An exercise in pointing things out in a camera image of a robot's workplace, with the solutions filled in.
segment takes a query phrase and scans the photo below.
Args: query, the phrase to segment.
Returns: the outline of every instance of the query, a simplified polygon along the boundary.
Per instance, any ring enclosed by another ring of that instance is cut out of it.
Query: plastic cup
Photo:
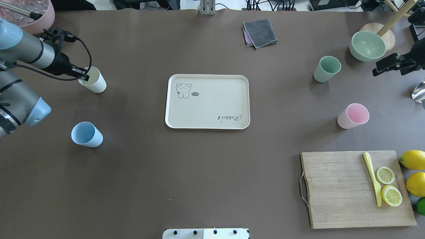
[[[331,56],[322,57],[313,77],[318,82],[325,82],[341,70],[341,62]]]
[[[369,111],[358,103],[350,104],[337,119],[339,126],[344,129],[366,124],[367,121],[369,121]]]
[[[78,79],[78,82],[85,86],[87,89],[93,91],[94,93],[101,93],[106,89],[106,82],[102,74],[96,67],[91,67],[87,75],[89,76],[88,81]]]
[[[74,126],[71,139],[78,145],[95,148],[102,143],[103,135],[92,123],[84,121]]]

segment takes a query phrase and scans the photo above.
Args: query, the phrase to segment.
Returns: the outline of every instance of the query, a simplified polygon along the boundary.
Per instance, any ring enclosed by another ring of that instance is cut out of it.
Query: glass
[[[425,100],[425,78],[413,90],[412,99],[418,103]]]

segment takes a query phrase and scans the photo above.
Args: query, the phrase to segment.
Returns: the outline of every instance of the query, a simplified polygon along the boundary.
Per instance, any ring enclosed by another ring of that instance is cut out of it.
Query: white bracket
[[[249,239],[245,228],[167,229],[162,239]]]
[[[201,0],[199,13],[201,15],[215,15],[215,0]]]

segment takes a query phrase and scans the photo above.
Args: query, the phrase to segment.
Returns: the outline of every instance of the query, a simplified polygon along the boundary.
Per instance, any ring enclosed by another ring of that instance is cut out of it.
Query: cutting board handle
[[[301,195],[301,198],[304,200],[304,202],[306,203],[306,205],[307,205],[307,207],[308,208],[310,208],[310,204],[309,204],[309,202],[304,198],[304,195],[303,195],[303,187],[301,186],[302,185],[302,183],[301,183],[301,179],[303,179],[304,178],[304,181],[305,181],[305,176],[306,176],[306,173],[303,171],[302,172],[302,174],[301,174],[301,177],[300,177],[300,184],[299,184],[299,186],[300,186],[300,195]]]

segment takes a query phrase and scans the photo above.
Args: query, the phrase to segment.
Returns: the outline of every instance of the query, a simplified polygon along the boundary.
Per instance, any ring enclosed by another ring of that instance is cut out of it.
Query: wooden stand
[[[390,30],[391,27],[396,24],[402,17],[409,17],[410,15],[406,14],[417,2],[418,0],[408,0],[400,10],[393,5],[390,0],[385,0],[385,2],[393,9],[396,13],[395,16],[385,25],[379,23],[369,23],[360,28],[360,31],[371,31],[376,33],[378,36],[384,40],[387,47],[386,51],[391,50],[395,45],[395,36],[394,33]]]

